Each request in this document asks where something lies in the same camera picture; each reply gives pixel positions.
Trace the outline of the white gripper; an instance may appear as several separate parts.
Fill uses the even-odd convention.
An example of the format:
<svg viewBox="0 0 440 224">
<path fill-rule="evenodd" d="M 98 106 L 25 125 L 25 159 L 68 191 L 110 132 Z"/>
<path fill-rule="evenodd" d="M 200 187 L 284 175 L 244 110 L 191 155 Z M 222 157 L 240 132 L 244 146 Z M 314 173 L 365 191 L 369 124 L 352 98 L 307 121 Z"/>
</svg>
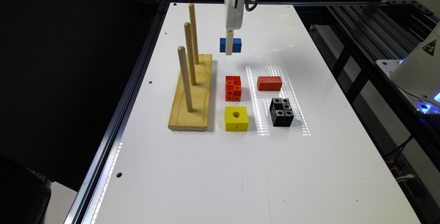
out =
<svg viewBox="0 0 440 224">
<path fill-rule="evenodd" d="M 225 3 L 225 54 L 232 55 L 234 30 L 240 30 L 243 23 L 245 0 L 224 0 Z"/>
</svg>

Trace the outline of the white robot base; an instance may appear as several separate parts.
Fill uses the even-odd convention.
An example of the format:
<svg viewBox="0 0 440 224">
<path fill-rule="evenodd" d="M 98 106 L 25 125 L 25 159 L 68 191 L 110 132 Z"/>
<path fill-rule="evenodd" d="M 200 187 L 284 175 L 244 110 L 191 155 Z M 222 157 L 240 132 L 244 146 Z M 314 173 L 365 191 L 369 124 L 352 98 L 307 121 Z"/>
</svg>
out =
<svg viewBox="0 0 440 224">
<path fill-rule="evenodd" d="M 421 115 L 439 116 L 439 26 L 402 60 L 376 65 Z"/>
</svg>

